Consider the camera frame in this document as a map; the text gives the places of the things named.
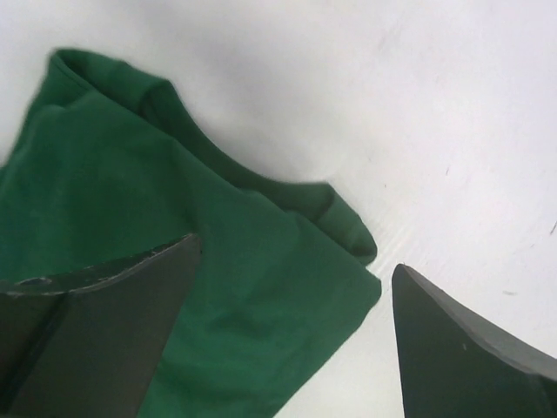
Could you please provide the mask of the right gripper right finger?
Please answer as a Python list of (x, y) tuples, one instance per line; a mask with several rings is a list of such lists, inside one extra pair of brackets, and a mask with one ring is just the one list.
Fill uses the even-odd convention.
[(554, 417), (556, 360), (461, 305), (413, 268), (392, 277), (407, 417)]

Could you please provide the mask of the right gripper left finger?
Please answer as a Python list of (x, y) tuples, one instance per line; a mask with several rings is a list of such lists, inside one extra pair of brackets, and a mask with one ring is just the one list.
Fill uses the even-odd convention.
[(80, 271), (3, 281), (2, 416), (136, 416), (200, 255), (188, 235)]

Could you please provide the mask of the green t shirt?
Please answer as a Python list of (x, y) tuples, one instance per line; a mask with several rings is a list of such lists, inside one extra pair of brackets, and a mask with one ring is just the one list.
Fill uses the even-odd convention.
[(272, 417), (381, 295), (377, 247), (326, 183), (220, 151), (172, 84), (60, 49), (1, 170), (1, 275), (18, 282), (188, 234), (201, 262), (143, 417)]

